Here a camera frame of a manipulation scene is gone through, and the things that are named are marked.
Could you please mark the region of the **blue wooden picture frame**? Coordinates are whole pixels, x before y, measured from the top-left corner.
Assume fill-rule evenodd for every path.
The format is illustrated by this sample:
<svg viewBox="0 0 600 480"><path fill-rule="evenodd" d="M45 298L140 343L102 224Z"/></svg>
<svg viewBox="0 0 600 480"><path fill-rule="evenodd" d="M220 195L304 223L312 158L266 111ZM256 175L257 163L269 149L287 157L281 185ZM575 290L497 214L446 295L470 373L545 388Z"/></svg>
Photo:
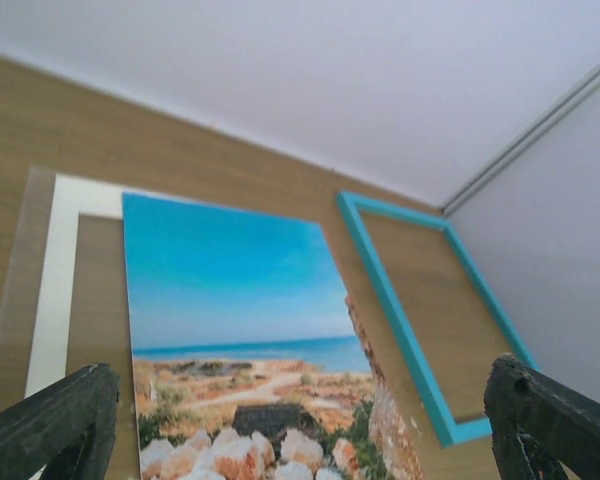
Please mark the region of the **blue wooden picture frame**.
<svg viewBox="0 0 600 480"><path fill-rule="evenodd" d="M336 201L440 444L450 447L489 436L491 426L486 417L462 423L458 423L454 419L410 320L400 305L397 293L380 260L361 213L363 211L370 212L441 232L465 273L468 274L478 296L493 315L498 329L509 342L514 354L523 363L535 368L537 362L471 258L456 230L443 217L386 203L350 191L339 192L336 195Z"/></svg>

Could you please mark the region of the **beach landscape photo print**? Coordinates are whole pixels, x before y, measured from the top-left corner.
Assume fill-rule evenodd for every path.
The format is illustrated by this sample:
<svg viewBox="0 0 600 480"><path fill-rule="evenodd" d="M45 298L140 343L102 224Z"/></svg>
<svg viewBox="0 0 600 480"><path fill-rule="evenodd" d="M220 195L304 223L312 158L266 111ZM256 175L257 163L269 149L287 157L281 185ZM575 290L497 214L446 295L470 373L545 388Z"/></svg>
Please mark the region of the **beach landscape photo print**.
<svg viewBox="0 0 600 480"><path fill-rule="evenodd" d="M318 224L122 197L145 479L420 479Z"/></svg>

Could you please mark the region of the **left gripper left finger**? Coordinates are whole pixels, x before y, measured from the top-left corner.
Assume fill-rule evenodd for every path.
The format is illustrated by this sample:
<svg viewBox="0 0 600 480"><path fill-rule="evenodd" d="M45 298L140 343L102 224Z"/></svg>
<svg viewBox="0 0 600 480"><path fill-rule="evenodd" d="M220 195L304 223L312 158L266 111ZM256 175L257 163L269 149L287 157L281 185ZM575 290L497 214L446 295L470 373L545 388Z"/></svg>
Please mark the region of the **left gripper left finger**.
<svg viewBox="0 0 600 480"><path fill-rule="evenodd" d="M95 363L0 412L0 479L103 479L119 383L108 364Z"/></svg>

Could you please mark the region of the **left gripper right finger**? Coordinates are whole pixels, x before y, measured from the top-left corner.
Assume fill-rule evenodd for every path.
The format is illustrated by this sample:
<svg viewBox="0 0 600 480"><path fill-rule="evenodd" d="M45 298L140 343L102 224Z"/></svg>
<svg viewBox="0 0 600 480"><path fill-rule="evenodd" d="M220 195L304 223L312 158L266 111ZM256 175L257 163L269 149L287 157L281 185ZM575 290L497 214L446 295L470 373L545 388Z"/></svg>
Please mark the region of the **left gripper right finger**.
<svg viewBox="0 0 600 480"><path fill-rule="evenodd" d="M502 479L600 479L600 403L506 354L484 406Z"/></svg>

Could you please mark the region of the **white mat board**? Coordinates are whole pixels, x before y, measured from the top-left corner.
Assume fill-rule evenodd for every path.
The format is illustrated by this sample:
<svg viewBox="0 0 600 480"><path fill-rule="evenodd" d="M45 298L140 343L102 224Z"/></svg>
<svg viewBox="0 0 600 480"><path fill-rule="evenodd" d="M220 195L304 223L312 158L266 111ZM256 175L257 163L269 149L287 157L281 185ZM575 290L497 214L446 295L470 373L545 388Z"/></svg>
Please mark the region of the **white mat board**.
<svg viewBox="0 0 600 480"><path fill-rule="evenodd" d="M66 375L79 219L120 220L123 195L172 200L172 195L56 174L26 378L30 397Z"/></svg>

